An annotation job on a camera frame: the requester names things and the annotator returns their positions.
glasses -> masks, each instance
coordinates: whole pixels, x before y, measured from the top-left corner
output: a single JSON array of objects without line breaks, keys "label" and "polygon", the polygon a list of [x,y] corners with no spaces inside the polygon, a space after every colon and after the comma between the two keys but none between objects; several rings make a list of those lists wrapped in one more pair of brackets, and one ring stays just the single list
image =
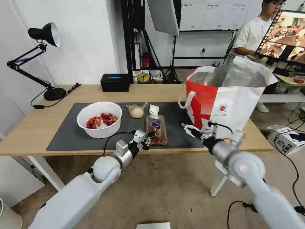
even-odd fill
[{"label": "glasses", "polygon": [[271,2],[271,4],[272,4],[274,7],[276,7],[276,6],[283,7],[286,3]]}]

black desk lamp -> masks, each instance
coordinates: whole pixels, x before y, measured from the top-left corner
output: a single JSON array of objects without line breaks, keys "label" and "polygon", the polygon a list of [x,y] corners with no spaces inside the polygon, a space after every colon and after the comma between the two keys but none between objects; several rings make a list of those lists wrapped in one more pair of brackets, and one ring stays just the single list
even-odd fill
[{"label": "black desk lamp", "polygon": [[[47,44],[43,43],[43,40],[48,42],[49,44],[59,47],[60,46],[60,40],[58,36],[58,31],[53,22],[50,22],[46,24],[42,29],[35,29],[35,28],[30,28],[29,31],[29,36],[33,39],[35,39],[39,45],[37,45],[35,48],[31,49],[30,51],[26,52],[25,54],[21,55],[20,57],[17,57],[14,60],[11,60],[7,62],[7,66],[23,75],[26,77],[34,80],[35,82],[41,84],[42,86],[45,86],[47,91],[44,93],[44,98],[45,100],[48,101],[54,101],[54,100],[59,100],[62,99],[66,96],[67,92],[65,89],[60,88],[60,87],[53,87],[50,82],[42,80],[38,77],[35,77],[26,71],[20,69],[20,66],[25,64],[26,62],[34,59],[35,57],[41,55],[42,53],[46,52],[47,50]],[[30,54],[31,52],[35,51],[36,49],[40,49],[41,52],[37,53],[36,55],[29,57],[29,58],[24,58],[24,56]]]}]

man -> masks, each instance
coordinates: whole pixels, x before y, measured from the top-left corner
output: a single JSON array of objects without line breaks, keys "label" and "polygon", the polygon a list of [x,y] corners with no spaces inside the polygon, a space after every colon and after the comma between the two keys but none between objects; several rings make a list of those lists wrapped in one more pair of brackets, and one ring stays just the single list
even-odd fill
[{"label": "man", "polygon": [[[286,0],[263,0],[260,15],[245,23],[237,32],[233,49],[241,56],[252,55],[260,45],[262,39],[278,10],[284,6]],[[263,113],[269,110],[263,103],[258,103],[256,108]]]}]

lamp shade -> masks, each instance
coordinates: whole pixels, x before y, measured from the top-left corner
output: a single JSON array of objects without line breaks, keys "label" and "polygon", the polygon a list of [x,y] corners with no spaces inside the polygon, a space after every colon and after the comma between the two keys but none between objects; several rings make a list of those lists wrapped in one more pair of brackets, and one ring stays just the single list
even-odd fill
[{"label": "lamp shade", "polygon": [[60,46],[58,30],[53,22],[46,24],[42,29],[29,28],[28,33],[35,40],[45,40],[55,47]]}]

white shirt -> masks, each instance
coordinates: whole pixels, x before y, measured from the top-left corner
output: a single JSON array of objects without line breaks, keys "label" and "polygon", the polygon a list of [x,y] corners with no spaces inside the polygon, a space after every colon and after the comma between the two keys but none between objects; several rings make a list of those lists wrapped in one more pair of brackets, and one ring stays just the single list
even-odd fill
[{"label": "white shirt", "polygon": [[237,32],[234,48],[244,47],[246,49],[256,51],[269,26],[271,20],[264,21],[261,16],[256,16],[251,21],[245,23]]}]

